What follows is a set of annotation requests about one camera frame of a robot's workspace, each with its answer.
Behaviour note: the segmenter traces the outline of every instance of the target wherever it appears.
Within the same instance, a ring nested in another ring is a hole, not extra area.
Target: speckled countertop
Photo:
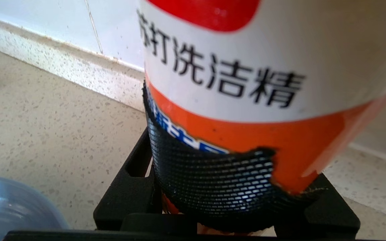
[[[0,53],[0,177],[41,191],[74,229],[95,228],[93,210],[145,126],[144,113]],[[386,239],[386,215],[346,201],[357,238]]]

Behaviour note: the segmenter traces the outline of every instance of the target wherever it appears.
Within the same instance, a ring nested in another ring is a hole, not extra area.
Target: orange label section
[[[262,146],[274,148],[273,182],[291,194],[301,193],[332,158],[369,123],[386,104],[386,95],[337,113],[295,122],[234,123],[197,116],[169,101],[148,81],[161,111],[190,136],[245,152]]]

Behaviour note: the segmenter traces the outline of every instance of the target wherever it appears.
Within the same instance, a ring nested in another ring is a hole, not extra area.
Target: countertop
[[[0,53],[0,177],[41,191],[74,229],[95,229],[93,210],[145,127],[144,113]],[[357,238],[386,239],[385,214],[345,200]]]

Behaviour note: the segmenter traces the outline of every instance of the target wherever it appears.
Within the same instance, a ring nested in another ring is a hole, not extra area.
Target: translucent plastic bowl
[[[11,230],[69,229],[60,211],[35,189],[0,177],[0,240]]]

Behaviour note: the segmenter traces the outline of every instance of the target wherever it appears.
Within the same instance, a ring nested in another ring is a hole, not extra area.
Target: wall
[[[0,20],[144,71],[136,0],[0,0]]]
[[[0,0],[0,20],[144,71],[137,4],[136,0]],[[386,109],[351,146],[386,159]]]

